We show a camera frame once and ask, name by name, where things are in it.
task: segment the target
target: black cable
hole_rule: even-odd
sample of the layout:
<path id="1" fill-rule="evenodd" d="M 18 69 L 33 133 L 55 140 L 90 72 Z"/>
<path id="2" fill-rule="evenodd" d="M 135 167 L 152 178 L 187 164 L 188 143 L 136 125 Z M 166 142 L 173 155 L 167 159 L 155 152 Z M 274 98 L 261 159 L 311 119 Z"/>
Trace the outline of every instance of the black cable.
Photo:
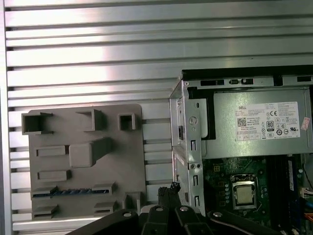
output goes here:
<path id="1" fill-rule="evenodd" d="M 303 168 L 303 170 L 304 170 L 304 173 L 305 173 L 305 177 L 307 178 L 307 180 L 308 180 L 308 182 L 309 182 L 309 184 L 310 184 L 311 189 L 313 189 L 313 186 L 312 186 L 311 181 L 309 180 L 309 177 L 308 177 L 307 171 L 305 170 L 305 168 Z"/>

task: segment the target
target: slotted metal panel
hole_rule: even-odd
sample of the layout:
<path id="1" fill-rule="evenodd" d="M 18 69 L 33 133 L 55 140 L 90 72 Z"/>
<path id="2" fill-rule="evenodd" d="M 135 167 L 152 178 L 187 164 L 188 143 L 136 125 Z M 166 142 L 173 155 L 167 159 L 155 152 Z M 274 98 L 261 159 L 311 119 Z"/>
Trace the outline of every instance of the slotted metal panel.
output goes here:
<path id="1" fill-rule="evenodd" d="M 11 229 L 63 235 L 96 219 L 31 221 L 22 113 L 139 103 L 148 200 L 154 202 L 157 189 L 173 178 L 168 97 L 182 69 L 313 62 L 311 0 L 4 0 L 1 9 L 7 235 Z"/>

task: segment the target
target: power supply label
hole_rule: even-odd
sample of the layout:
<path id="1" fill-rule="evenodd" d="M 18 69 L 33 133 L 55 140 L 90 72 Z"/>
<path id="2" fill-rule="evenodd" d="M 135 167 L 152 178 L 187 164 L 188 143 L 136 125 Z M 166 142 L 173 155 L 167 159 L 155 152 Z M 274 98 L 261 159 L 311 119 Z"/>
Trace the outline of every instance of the power supply label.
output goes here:
<path id="1" fill-rule="evenodd" d="M 297 102 L 238 106 L 235 121 L 237 141 L 300 137 Z"/>

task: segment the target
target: electronic component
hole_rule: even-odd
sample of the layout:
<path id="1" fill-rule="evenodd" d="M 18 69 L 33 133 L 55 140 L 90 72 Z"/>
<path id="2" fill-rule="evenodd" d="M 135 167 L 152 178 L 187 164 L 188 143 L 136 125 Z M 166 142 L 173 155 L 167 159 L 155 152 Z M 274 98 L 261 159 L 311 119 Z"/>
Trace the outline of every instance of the electronic component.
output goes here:
<path id="1" fill-rule="evenodd" d="M 215 171 L 215 172 L 220 171 L 220 167 L 219 167 L 218 165 L 215 165 L 215 166 L 214 166 L 214 171 Z"/>
<path id="2" fill-rule="evenodd" d="M 256 176 L 254 174 L 238 174 L 230 176 L 233 190 L 233 209 L 257 208 Z"/>

